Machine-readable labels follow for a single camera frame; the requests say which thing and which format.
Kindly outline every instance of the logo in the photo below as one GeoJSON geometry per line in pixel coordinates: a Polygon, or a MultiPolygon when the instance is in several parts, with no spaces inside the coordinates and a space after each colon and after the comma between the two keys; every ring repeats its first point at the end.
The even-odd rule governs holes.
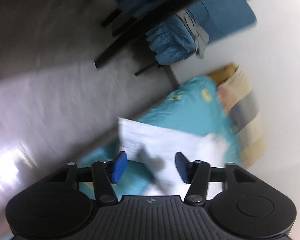
{"type": "Polygon", "coordinates": [[[148,202],[149,204],[153,204],[153,203],[155,202],[155,200],[154,200],[153,198],[149,198],[149,199],[147,200],[147,202],[148,202]]]}

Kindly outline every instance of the gray floor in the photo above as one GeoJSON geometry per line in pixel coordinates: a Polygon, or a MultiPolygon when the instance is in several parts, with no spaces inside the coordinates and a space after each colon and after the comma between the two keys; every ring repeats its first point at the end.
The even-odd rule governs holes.
{"type": "MultiPolygon", "coordinates": [[[[162,69],[133,75],[153,60],[141,41],[97,70],[92,59],[113,41],[99,22],[115,3],[82,1],[0,0],[0,158],[21,147],[48,172],[173,90],[162,69]]],[[[0,211],[23,186],[0,190],[0,211]]]]}

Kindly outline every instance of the gray cloth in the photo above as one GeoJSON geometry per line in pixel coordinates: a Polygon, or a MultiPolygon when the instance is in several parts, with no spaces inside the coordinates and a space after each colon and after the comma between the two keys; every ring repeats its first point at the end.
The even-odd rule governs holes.
{"type": "Polygon", "coordinates": [[[188,14],[185,9],[177,12],[176,15],[185,25],[197,46],[195,54],[198,58],[203,58],[204,50],[209,42],[209,34],[188,14]]]}

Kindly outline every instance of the white cloth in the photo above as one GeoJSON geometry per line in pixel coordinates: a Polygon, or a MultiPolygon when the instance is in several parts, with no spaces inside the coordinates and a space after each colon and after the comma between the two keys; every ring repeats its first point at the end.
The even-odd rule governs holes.
{"type": "MultiPolygon", "coordinates": [[[[175,167],[175,153],[182,152],[190,161],[202,160],[213,167],[223,167],[228,147],[223,138],[212,134],[200,137],[122,118],[119,139],[120,150],[127,153],[128,160],[144,163],[154,174],[155,186],[145,195],[180,195],[182,199],[189,185],[183,183],[175,167]]],[[[217,188],[214,193],[222,191],[220,185],[217,188]]]]}

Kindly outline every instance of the turquoise cushion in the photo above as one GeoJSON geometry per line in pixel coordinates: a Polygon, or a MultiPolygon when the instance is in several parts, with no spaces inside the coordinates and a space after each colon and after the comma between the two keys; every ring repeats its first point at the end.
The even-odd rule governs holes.
{"type": "MultiPolygon", "coordinates": [[[[224,162],[241,164],[240,147],[236,139],[236,130],[228,116],[223,113],[223,106],[217,95],[217,86],[207,76],[195,77],[184,83],[177,90],[138,122],[147,123],[163,128],[204,136],[208,133],[221,135],[229,144],[224,162]]],[[[94,161],[112,160],[119,150],[118,140],[98,148],[79,165],[90,166],[94,161]]],[[[153,176],[142,163],[128,162],[128,167],[120,182],[114,185],[114,190],[120,199],[122,195],[140,195],[153,176]]],[[[81,187],[89,197],[93,198],[91,189],[86,185],[81,187]]]]}

